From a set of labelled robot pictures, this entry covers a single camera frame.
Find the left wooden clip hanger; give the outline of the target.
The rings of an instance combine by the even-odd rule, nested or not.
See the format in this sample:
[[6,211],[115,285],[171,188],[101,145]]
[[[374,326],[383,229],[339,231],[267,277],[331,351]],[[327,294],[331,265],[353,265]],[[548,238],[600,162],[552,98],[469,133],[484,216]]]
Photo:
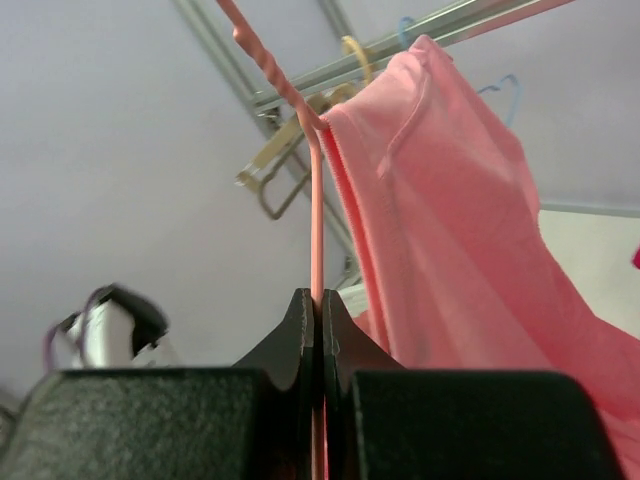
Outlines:
[[301,176],[278,207],[272,207],[268,202],[266,188],[291,157],[295,157],[297,163],[304,166],[304,163],[297,157],[297,148],[305,139],[305,135],[296,116],[283,121],[277,108],[259,114],[258,118],[273,130],[273,136],[236,175],[235,185],[244,187],[253,193],[266,216],[271,220],[278,220],[310,180],[311,170],[308,169]]

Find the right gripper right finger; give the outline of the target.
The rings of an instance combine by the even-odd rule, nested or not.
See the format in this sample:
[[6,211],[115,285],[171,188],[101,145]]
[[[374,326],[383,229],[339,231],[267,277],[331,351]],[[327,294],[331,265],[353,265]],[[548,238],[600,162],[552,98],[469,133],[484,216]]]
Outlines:
[[323,299],[332,479],[620,479],[586,391],[549,371],[402,367]]

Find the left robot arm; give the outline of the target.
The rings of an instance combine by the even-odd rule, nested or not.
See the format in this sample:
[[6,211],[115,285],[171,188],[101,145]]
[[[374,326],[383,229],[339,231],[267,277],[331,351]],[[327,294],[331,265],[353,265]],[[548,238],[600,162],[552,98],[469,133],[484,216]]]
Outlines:
[[84,307],[49,328],[44,336],[44,370],[57,368],[55,341],[73,354],[71,365],[83,368],[150,368],[179,364],[169,341],[169,321],[146,297],[120,284],[94,290]]

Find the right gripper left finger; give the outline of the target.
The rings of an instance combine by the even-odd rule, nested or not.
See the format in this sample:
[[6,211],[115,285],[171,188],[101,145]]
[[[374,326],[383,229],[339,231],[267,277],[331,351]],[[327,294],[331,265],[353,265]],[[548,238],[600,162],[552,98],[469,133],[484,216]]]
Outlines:
[[308,290],[229,367],[58,370],[23,403],[5,479],[310,479]]

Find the red t shirt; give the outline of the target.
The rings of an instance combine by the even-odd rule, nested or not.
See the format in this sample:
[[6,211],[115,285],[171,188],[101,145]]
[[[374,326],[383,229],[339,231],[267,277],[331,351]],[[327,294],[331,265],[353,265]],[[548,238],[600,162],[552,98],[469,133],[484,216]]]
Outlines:
[[640,269],[640,248],[635,251],[631,263],[636,269]]

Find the pink wire hanger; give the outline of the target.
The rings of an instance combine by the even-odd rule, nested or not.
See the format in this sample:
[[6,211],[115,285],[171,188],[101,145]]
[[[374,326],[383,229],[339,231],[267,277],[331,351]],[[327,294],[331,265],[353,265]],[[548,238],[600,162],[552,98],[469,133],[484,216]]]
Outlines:
[[324,412],[324,364],[322,360],[322,302],[324,294],[324,189],[322,149],[317,135],[327,127],[301,93],[289,82],[274,56],[266,49],[259,36],[232,1],[221,1],[220,8],[234,26],[236,43],[253,59],[278,94],[296,111],[299,124],[307,139],[311,160],[311,249],[310,294],[305,302],[304,345],[302,358],[304,369],[309,372],[307,385],[310,390],[307,422],[310,434],[310,477],[325,479],[327,465],[325,454],[326,422]]

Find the beige plastic hanger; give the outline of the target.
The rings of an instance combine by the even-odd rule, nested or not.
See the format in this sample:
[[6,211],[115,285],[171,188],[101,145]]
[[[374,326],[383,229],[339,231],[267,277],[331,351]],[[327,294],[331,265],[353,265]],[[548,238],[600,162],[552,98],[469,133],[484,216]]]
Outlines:
[[370,84],[379,70],[375,49],[363,46],[356,38],[341,38],[343,58],[321,67],[312,78],[300,84],[304,94],[321,94],[324,110],[353,98],[364,86]]

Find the light pink t shirt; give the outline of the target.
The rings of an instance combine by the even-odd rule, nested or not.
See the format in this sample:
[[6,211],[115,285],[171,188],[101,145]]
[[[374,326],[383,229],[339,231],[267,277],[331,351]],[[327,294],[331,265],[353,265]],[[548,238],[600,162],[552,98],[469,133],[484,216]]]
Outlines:
[[548,250],[519,140],[447,53],[419,37],[325,119],[367,333],[409,367],[573,376],[637,478],[639,342],[592,312]]

